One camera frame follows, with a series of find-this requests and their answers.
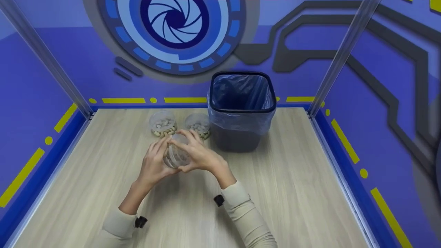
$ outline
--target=person's left hand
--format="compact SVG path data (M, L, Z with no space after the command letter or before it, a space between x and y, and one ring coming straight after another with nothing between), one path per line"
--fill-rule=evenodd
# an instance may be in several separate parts
M136 180L139 187L150 190L164 177L176 174L178 169L172 169L164 164L164 153L171 136L166 136L159 141L150 144L144 159L142 160L141 172Z

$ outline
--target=beige sleeve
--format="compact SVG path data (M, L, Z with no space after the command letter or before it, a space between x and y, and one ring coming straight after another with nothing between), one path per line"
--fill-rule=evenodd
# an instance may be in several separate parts
M135 231L136 218L136 215L125 214L118 208L112 209L90 248L127 248Z
M221 190L221 193L225 199L224 208L247 248L277 247L265 220L240 182ZM136 215L125 214L118 208L112 209L90 248L127 248L135 231L136 218Z
M239 181L221 190L221 193L225 199L224 208L247 248L277 247L265 220Z

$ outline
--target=table surface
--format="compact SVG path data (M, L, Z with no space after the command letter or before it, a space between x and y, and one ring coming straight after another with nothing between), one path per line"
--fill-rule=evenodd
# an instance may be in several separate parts
M160 109L100 109L87 127L16 248L82 248L137 177L150 143L149 117ZM171 109L178 127L191 113ZM256 151L219 152L251 195L280 248L366 247L365 239L304 109L280 108ZM205 171L160 182L139 208L148 218L134 248L234 248L243 243Z

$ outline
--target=finger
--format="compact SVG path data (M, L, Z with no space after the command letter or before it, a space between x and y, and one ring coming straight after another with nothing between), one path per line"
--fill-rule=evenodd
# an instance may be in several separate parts
M180 170L180 171L182 171L184 173L190 172L190 171L192 171L194 169L195 169L195 167L192 164L189 164L189 165L186 165L186 166L179 166L178 167L178 170Z
M179 173L179 172L181 172L179 169L172 169L172 168L169 168L169 167L167 167L167 176L169 176L169 175L173 175L173 174L176 174L176 173Z
M153 150L153 146L156 144L156 142L153 142L149 145L149 148L147 150L147 153L151 152Z
M156 143L157 143L157 141L156 141L156 142L153 142L153 143L151 143L151 144L149 145L149 148L147 149L146 154L144 155L144 158L146 158L147 155L148 155L149 153L152 152L153 147L155 147L155 144L156 144Z
M194 139L195 139L197 142L199 142L199 143L202 142L201 138L199 137L198 132L196 132L195 130L190 130L190 133L193 135Z
M161 145L159 146L159 150L158 150L158 155L160 155L161 157L164 156L165 151L167 150L167 146L168 146L168 141L171 140L172 137L171 136L166 136L164 137Z
M162 147L164 142L169 138L169 136L165 136L164 138L160 139L158 142L156 142L155 146L152 149L153 154L157 154L159 149Z
M184 144L184 143L181 143L181 142L179 142L179 141L177 141L175 139L169 140L168 143L169 144L173 144L173 145L177 146L178 148L180 148L180 149L190 153L190 147L188 145Z
M195 140L194 136L188 131L188 130L179 130L178 133L182 134L183 136L185 136L188 140L188 142Z

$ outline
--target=hand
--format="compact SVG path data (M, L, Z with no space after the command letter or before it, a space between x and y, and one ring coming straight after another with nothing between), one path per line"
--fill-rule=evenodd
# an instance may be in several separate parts
M187 173L194 169L202 169L214 172L218 167L228 168L227 162L216 152L204 146L199 135L193 130L179 130L177 133L184 135L188 140L188 145L180 143L174 139L169 140L169 143L186 151L190 158L190 164L180 166L178 169Z
M204 146L198 133L193 130L179 130L177 133L184 135L188 140L188 145L172 139L169 143L186 151L190 158L190 164L181 166L178 169L187 173L194 169L203 169L211 172L217 179L221 189L236 183L236 178L231 172L228 163L216 152Z
M142 160L141 172L134 184L140 188L151 189L164 177L176 174L178 169L172 169L164 164L163 158L168 141L171 136L166 136L159 141L150 144L144 159Z

